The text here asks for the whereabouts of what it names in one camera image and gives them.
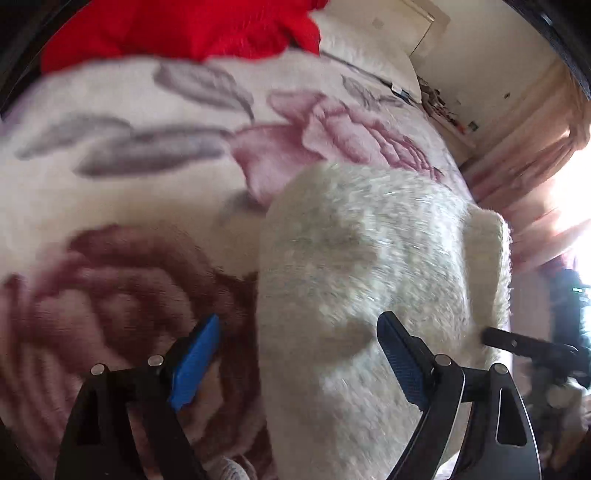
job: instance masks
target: pink rose pattern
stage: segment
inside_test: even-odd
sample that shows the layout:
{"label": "pink rose pattern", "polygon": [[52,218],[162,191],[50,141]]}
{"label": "pink rose pattern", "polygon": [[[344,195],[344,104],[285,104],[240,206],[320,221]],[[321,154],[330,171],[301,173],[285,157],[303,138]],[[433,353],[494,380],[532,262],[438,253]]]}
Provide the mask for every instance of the pink rose pattern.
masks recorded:
{"label": "pink rose pattern", "polygon": [[230,143],[251,196],[263,206],[307,165],[323,160],[404,168],[443,179],[421,149],[376,112],[315,90],[275,90],[267,102],[289,124],[246,127]]}
{"label": "pink rose pattern", "polygon": [[[49,480],[92,365],[141,365],[216,312],[220,348],[180,421],[203,462],[224,455],[259,478],[275,478],[256,359],[255,299],[256,274],[224,275],[169,226],[79,233],[48,251],[31,275],[13,275],[0,286],[2,418]],[[145,437],[138,434],[137,443],[150,472]]]}

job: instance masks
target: bed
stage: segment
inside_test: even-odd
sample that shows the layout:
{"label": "bed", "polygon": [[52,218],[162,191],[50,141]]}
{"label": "bed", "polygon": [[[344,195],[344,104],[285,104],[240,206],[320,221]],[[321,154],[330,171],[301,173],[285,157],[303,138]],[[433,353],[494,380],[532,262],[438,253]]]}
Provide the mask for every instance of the bed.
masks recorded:
{"label": "bed", "polygon": [[423,1],[363,18],[352,5],[313,14],[320,57],[91,62],[3,119],[0,416],[42,478],[92,365],[138,364],[212,305],[225,340],[181,422],[206,464],[275,478],[256,360],[265,211],[327,160],[414,172],[471,202],[411,63],[445,18]]}

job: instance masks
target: white fluffy cushion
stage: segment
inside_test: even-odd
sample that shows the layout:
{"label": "white fluffy cushion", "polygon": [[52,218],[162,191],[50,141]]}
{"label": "white fluffy cushion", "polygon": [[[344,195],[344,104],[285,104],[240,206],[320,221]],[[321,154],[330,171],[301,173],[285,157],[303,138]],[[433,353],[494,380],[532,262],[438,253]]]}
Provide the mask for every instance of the white fluffy cushion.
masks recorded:
{"label": "white fluffy cushion", "polygon": [[385,479],[420,414],[378,344],[379,314],[487,368],[498,353],[480,331],[507,325],[509,279],[501,216],[426,177],[323,163],[295,179],[264,221],[256,312],[279,478]]}
{"label": "white fluffy cushion", "polygon": [[392,82],[395,92],[405,90],[415,101],[421,101],[417,74],[401,47],[394,42],[386,45],[369,32],[348,25],[325,12],[312,12],[310,18],[320,30],[321,52],[386,82]]}

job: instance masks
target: wall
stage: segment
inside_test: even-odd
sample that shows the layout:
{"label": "wall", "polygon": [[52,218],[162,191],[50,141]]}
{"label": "wall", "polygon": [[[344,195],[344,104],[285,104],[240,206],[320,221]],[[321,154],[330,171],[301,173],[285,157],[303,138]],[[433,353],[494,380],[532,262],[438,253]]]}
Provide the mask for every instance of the wall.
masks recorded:
{"label": "wall", "polygon": [[431,0],[450,17],[441,41],[417,73],[452,111],[482,128],[503,113],[556,58],[525,20],[502,0]]}

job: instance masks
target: grey leaf pattern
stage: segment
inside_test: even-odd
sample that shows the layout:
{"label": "grey leaf pattern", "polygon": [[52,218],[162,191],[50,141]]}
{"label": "grey leaf pattern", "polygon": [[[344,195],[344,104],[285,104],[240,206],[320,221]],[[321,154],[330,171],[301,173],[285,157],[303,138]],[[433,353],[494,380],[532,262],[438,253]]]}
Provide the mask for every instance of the grey leaf pattern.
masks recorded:
{"label": "grey leaf pattern", "polygon": [[381,95],[378,99],[378,102],[390,103],[398,108],[403,108],[405,105],[405,103],[400,98],[389,97],[389,96],[385,96],[385,95]]}
{"label": "grey leaf pattern", "polygon": [[345,75],[341,76],[343,77],[343,86],[345,87],[345,90],[347,90],[351,97],[357,100],[360,105],[368,110],[373,110],[374,112],[381,111],[382,107],[372,92],[361,85],[357,80],[352,79],[351,77],[346,77]]}
{"label": "grey leaf pattern", "polygon": [[159,173],[194,160],[217,160],[229,150],[228,136],[227,130],[192,125],[140,131],[98,146],[74,172],[97,179]]}
{"label": "grey leaf pattern", "polygon": [[21,160],[47,155],[59,148],[71,147],[92,135],[127,134],[131,132],[127,120],[107,115],[81,113],[51,125],[33,142],[16,153]]}
{"label": "grey leaf pattern", "polygon": [[194,102],[244,111],[251,122],[254,120],[252,95],[220,68],[188,61],[170,61],[160,65],[154,74],[154,83]]}

